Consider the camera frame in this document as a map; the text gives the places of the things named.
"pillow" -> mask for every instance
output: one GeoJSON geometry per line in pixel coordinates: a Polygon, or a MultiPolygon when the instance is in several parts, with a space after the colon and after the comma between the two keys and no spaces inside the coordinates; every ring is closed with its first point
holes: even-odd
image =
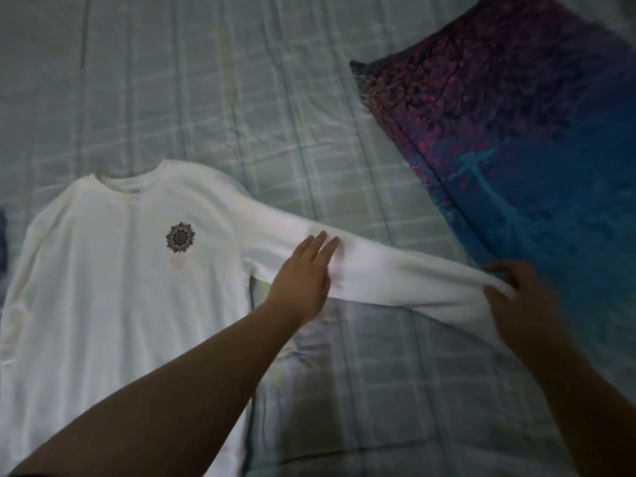
{"type": "Polygon", "coordinates": [[[556,0],[480,0],[351,62],[362,103],[479,264],[531,262],[597,343],[636,335],[636,54],[556,0]]]}

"mandala print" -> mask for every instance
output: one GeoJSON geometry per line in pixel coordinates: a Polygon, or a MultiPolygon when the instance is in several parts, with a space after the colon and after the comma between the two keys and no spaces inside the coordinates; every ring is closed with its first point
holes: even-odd
{"type": "Polygon", "coordinates": [[[179,223],[172,226],[170,232],[165,237],[168,240],[168,248],[172,252],[186,252],[195,240],[195,232],[189,224],[179,223]]]}

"white long-sleeve shirt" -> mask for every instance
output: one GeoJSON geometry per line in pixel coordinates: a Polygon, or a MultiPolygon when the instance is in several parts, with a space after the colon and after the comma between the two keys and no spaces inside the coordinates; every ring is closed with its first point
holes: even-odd
{"type": "MultiPolygon", "coordinates": [[[[164,161],[131,179],[87,176],[39,214],[0,324],[0,474],[95,403],[250,311],[309,234],[342,240],[330,296],[409,306],[493,345],[475,269],[366,240],[266,206],[205,166],[164,161]]],[[[247,413],[209,476],[234,476],[247,413]]]]}

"plaid pattern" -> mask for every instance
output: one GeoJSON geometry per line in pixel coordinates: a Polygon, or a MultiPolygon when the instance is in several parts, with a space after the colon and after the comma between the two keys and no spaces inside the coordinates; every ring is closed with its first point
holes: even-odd
{"type": "MultiPolygon", "coordinates": [[[[0,73],[10,267],[32,217],[68,183],[94,171],[137,175],[163,158],[215,167],[282,210],[467,263],[358,102],[348,62],[409,46],[475,1],[23,5],[25,20],[37,9],[50,29],[19,31],[22,51],[0,73]]],[[[601,6],[613,16],[609,1],[601,6]]],[[[255,303],[264,292],[255,285],[255,303]]],[[[247,446],[250,477],[569,472],[519,365],[409,310],[342,301],[329,301],[267,372],[247,446]]]]}

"shirt sleeve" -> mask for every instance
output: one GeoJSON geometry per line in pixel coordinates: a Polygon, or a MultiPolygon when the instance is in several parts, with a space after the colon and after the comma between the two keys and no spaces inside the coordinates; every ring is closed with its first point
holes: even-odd
{"type": "Polygon", "coordinates": [[[238,244],[254,278],[271,283],[298,243],[324,230],[342,241],[330,264],[330,297],[407,306],[504,348],[482,293],[488,285],[514,296],[503,281],[463,264],[385,246],[283,212],[256,201],[240,186],[238,191],[238,244]]]}

